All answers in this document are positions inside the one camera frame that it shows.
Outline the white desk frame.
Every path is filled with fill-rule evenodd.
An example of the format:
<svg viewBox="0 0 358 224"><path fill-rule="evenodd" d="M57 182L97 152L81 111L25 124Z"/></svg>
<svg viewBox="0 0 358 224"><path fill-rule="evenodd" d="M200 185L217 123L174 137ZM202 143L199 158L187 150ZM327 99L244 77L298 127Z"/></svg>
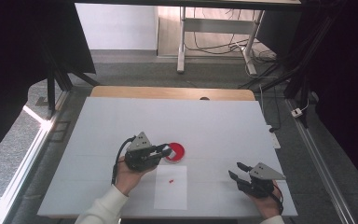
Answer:
<svg viewBox="0 0 358 224"><path fill-rule="evenodd" d="M180 7L180 43L177 73L183 74L185 71L185 34L186 32L194 32L248 35L248 42L245 47L240 47L240 51L245 60L245 66L248 69L249 75L254 76L256 70L252 62L251 51L263 14L263 10L256 10L255 18L252 21L188 18L186 16L186 8Z"/></svg>

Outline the black metal stand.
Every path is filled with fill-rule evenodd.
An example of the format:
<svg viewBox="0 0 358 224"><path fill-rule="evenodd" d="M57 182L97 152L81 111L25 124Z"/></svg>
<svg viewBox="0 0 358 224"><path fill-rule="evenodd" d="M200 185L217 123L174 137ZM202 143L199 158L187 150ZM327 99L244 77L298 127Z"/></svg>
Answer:
<svg viewBox="0 0 358 224"><path fill-rule="evenodd" d="M284 65L286 72L277 79L261 86L258 93L269 90L288 80L289 84L283 91L286 99L293 99L300 91L299 107L302 114L298 117L305 128L307 123L307 108L309 105L309 81L307 78L310 62L316 50L335 19L337 10L341 7L341 0L300 0L301 6L290 11L289 7L281 13L282 18L289 14L297 14L298 22L293 35L292 46L288 53L274 61L278 68Z"/></svg>
<svg viewBox="0 0 358 224"><path fill-rule="evenodd" d="M56 113L56 101L55 101L55 84L58 83L62 91L69 91L73 87L73 83L69 78L69 75L73 74L76 77L84 80L92 87L99 86L100 83L91 77L88 77L85 73L80 72L69 63L62 63L61 65L49 64L47 72L48 82L48 119L52 119Z"/></svg>

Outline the white power strip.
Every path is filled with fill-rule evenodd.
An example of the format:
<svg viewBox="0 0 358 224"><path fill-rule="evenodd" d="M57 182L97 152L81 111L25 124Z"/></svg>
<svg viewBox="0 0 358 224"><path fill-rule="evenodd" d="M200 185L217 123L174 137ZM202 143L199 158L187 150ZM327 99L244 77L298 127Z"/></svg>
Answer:
<svg viewBox="0 0 358 224"><path fill-rule="evenodd" d="M281 149L281 144L279 143L279 140L277 138L277 135L275 133L276 129L273 128L271 125L267 125L268 131L271 136L272 145L275 149Z"/></svg>

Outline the white paper sheet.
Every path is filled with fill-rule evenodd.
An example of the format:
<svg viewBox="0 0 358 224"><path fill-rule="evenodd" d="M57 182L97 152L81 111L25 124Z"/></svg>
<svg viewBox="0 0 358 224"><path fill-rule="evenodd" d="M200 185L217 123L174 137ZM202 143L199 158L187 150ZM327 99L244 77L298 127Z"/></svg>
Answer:
<svg viewBox="0 0 358 224"><path fill-rule="evenodd" d="M160 165L156 174L155 209L187 209L187 167Z"/></svg>

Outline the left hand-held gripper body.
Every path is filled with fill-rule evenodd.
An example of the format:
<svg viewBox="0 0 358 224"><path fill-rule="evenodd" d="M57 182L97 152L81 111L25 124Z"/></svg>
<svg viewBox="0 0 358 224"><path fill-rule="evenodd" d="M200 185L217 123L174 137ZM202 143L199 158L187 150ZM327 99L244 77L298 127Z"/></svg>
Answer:
<svg viewBox="0 0 358 224"><path fill-rule="evenodd" d="M136 172L143 172L159 164L162 158L162 146L154 146L144 132L140 132L125 153L125 163Z"/></svg>

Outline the person's left hand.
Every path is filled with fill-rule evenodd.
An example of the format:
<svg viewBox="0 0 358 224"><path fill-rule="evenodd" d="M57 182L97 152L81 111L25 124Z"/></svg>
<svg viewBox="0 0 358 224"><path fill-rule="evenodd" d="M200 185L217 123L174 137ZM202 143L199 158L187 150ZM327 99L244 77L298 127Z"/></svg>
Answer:
<svg viewBox="0 0 358 224"><path fill-rule="evenodd" d="M115 187L125 196L128 196L130 192L139 184L142 177L153 171L154 168L145 170L143 172L133 171L128 167L125 162L125 157L122 156L118 160L117 177Z"/></svg>

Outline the large white board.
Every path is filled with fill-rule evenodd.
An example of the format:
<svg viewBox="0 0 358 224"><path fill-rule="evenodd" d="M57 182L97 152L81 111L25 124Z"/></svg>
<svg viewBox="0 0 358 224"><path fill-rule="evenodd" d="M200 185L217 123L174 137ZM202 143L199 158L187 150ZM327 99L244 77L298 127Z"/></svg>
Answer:
<svg viewBox="0 0 358 224"><path fill-rule="evenodd" d="M44 217L77 217L110 187L122 143L144 132L154 145L179 143L187 167L187 209L155 209L157 170L146 174L122 209L125 218L246 218L258 214L228 170L248 178L237 162L281 165L256 101L90 97L38 210Z"/></svg>

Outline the black curtain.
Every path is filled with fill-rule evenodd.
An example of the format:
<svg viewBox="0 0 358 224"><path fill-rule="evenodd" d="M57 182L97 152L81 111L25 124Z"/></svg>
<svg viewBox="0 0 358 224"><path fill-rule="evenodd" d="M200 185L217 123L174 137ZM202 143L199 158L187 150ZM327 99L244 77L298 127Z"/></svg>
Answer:
<svg viewBox="0 0 358 224"><path fill-rule="evenodd" d="M56 63L95 71L73 2L0 0L0 143L28 100L28 90Z"/></svg>
<svg viewBox="0 0 358 224"><path fill-rule="evenodd" d="M358 170L358 0L310 0L295 42L309 37L324 18L334 17L306 70L319 97L316 113Z"/></svg>

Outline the person's right hand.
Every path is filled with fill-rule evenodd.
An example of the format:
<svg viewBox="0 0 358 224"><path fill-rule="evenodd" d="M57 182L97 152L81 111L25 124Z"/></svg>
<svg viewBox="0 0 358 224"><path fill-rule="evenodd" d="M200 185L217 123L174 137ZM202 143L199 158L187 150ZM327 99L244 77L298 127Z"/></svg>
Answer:
<svg viewBox="0 0 358 224"><path fill-rule="evenodd" d="M279 205L273 198L266 197L266 198L257 199L251 196L250 199L255 204L263 220L269 217L281 216Z"/></svg>

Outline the red petri dish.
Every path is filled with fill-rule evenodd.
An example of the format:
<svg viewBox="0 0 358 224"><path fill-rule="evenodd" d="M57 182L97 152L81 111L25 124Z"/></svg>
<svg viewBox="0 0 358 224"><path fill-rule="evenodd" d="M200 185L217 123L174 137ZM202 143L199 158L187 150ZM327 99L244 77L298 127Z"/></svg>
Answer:
<svg viewBox="0 0 358 224"><path fill-rule="evenodd" d="M176 156L174 157L173 160L169 160L165 157L166 162L177 163L185 156L186 151L185 151L185 148L181 144L169 143L169 147L172 147L175 150Z"/></svg>

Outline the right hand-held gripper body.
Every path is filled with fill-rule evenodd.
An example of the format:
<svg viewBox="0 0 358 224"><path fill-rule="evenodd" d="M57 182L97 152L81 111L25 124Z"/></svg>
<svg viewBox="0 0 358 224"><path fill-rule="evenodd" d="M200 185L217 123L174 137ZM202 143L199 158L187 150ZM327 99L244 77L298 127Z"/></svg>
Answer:
<svg viewBox="0 0 358 224"><path fill-rule="evenodd" d="M251 181L240 179L237 187L240 191L257 199L266 198L274 190L274 180L285 180L286 176L267 166L263 162L258 163L248 173Z"/></svg>

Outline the aluminium rail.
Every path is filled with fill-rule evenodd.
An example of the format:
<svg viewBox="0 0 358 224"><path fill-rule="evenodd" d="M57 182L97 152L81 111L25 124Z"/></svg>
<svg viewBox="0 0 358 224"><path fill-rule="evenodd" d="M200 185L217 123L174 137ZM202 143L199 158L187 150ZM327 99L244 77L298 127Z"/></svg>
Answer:
<svg viewBox="0 0 358 224"><path fill-rule="evenodd" d="M305 128L299 119L294 118L294 122L301 135L303 142L310 154L310 158L321 178L324 188L329 195L332 205L334 205L337 215L342 224L356 224L354 215L348 206L341 190L339 189L337 182L334 180L329 168L327 167L324 158L319 151L310 131Z"/></svg>
<svg viewBox="0 0 358 224"><path fill-rule="evenodd" d="M5 192L0 196L0 224L3 224L7 219L7 216L21 191L21 186L25 182L27 175L30 173L42 146L45 144L50 130L56 121L58 112L65 103L67 96L68 92L63 91L58 97L58 100L53 102L55 112L49 110L48 115L44 117L39 116L28 105L22 107L21 113L26 114L31 119L35 120L38 130L34 135L33 142L28 147L22 161L19 163L18 169L7 184Z"/></svg>

